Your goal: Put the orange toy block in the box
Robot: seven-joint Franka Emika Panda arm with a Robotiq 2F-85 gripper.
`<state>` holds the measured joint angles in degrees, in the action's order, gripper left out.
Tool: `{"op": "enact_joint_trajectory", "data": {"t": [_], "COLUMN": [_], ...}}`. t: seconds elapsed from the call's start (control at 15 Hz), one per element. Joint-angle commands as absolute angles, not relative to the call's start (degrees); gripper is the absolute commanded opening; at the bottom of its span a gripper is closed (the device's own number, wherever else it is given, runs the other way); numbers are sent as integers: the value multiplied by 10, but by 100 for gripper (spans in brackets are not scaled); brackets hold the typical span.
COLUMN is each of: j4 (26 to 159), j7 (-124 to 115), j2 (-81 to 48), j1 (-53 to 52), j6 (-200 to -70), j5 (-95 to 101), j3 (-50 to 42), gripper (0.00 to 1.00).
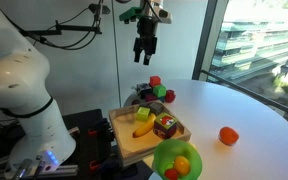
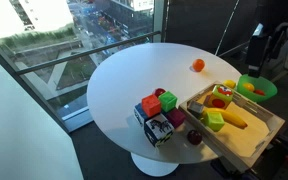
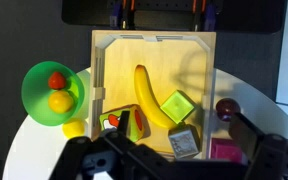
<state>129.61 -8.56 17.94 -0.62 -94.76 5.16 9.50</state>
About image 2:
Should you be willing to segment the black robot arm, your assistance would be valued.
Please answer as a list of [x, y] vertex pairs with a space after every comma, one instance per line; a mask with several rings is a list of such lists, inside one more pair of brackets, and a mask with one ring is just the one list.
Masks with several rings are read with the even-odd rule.
[[245, 63], [248, 65], [248, 75], [258, 78], [264, 62], [276, 59], [287, 39], [288, 22], [278, 25], [259, 23], [247, 49]]

